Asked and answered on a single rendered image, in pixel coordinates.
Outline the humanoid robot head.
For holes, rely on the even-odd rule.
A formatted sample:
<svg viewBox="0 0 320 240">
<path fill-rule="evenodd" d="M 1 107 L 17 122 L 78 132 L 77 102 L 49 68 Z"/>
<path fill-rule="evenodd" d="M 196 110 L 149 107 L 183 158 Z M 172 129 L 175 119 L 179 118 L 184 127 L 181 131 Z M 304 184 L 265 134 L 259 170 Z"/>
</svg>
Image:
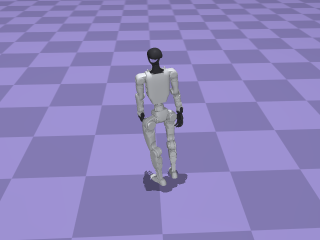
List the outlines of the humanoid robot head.
<svg viewBox="0 0 320 240">
<path fill-rule="evenodd" d="M 159 65 L 159 60 L 160 58 L 162 58 L 162 56 L 163 56 L 162 52 L 160 51 L 160 49 L 156 47 L 151 48 L 147 51 L 148 61 L 152 64 L 152 70 L 150 71 L 152 75 L 163 73 L 164 69 L 161 69 Z M 157 61 L 151 62 L 150 59 L 157 60 Z"/>
</svg>

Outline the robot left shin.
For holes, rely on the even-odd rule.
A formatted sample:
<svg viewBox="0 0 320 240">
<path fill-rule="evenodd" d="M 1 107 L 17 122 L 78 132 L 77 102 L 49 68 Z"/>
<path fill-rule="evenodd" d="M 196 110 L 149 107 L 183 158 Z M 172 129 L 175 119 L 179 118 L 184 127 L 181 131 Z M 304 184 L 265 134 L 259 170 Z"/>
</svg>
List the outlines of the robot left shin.
<svg viewBox="0 0 320 240">
<path fill-rule="evenodd" d="M 151 158 L 152 165 L 155 168 L 157 179 L 161 180 L 161 178 L 163 178 L 163 174 L 162 174 L 163 159 L 161 156 L 158 157 L 158 154 L 155 150 L 151 150 L 150 158 Z"/>
</svg>

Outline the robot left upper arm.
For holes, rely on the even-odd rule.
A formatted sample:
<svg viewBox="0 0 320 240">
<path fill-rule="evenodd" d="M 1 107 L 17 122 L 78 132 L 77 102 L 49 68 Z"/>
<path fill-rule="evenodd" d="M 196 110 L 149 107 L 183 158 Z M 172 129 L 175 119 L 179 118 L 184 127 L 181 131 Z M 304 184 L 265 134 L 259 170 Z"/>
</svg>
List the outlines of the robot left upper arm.
<svg viewBox="0 0 320 240">
<path fill-rule="evenodd" d="M 136 94 L 138 95 L 140 101 L 145 98 L 145 93 L 144 93 L 145 81 L 146 81 L 145 73 L 139 73 L 135 76 L 135 85 L 136 85 L 136 91 L 137 91 Z"/>
</svg>

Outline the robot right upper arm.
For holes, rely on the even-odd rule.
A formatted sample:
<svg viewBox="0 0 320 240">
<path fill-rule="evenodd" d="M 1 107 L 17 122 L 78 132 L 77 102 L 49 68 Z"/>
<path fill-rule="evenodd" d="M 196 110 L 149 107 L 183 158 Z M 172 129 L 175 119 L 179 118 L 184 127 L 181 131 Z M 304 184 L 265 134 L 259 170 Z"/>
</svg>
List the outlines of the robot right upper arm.
<svg viewBox="0 0 320 240">
<path fill-rule="evenodd" d="M 170 83 L 172 88 L 170 88 L 170 93 L 176 95 L 179 93 L 179 82 L 178 82 L 178 73 L 174 68 L 167 68 L 170 75 Z"/>
</svg>

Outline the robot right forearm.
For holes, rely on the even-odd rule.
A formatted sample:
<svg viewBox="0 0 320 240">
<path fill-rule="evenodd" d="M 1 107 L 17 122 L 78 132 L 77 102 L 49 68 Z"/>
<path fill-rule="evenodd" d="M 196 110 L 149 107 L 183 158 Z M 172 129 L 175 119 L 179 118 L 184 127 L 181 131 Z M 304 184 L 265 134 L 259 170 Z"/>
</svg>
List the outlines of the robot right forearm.
<svg viewBox="0 0 320 240">
<path fill-rule="evenodd" d="M 179 89 L 178 89 L 178 90 L 179 90 Z M 178 112 L 180 112 L 180 108 L 181 108 L 181 107 L 183 108 L 182 102 L 181 102 L 181 94 L 180 94 L 180 91 L 179 91 L 178 94 L 173 95 L 173 98 L 174 98 L 174 103 L 175 103 L 175 106 L 176 106 L 176 110 L 177 110 Z"/>
</svg>

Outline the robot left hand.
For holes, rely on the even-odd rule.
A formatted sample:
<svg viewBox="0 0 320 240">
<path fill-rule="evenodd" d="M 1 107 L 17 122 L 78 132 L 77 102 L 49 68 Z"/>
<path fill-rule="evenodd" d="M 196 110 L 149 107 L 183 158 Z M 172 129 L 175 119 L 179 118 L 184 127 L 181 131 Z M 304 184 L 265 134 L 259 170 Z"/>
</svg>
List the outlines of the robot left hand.
<svg viewBox="0 0 320 240">
<path fill-rule="evenodd" d="M 141 115 L 141 116 L 138 115 L 138 117 L 140 118 L 141 122 L 143 122 L 143 119 L 144 119 L 144 116 L 145 116 L 145 115 L 144 115 L 143 112 L 142 112 L 140 115 Z"/>
</svg>

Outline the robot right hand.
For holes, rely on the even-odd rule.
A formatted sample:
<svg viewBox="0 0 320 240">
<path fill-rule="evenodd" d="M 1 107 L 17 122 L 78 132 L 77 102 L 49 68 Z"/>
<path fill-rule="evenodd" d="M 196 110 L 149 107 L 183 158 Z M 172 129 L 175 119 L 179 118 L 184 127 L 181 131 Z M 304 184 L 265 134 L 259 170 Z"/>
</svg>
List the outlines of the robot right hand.
<svg viewBox="0 0 320 240">
<path fill-rule="evenodd" d="M 181 127 L 183 125 L 183 107 L 180 107 L 180 111 L 176 111 L 177 112 L 177 122 L 174 126 L 176 127 Z"/>
</svg>

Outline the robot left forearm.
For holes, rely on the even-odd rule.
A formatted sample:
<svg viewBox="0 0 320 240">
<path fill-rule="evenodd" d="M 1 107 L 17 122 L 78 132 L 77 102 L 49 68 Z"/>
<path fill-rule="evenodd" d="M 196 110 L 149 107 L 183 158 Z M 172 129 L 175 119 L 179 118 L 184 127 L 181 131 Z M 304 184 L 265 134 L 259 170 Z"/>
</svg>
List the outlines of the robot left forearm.
<svg viewBox="0 0 320 240">
<path fill-rule="evenodd" d="M 135 94 L 136 104 L 137 104 L 137 114 L 141 117 L 141 113 L 144 113 L 144 100 L 140 100 L 139 96 Z"/>
</svg>

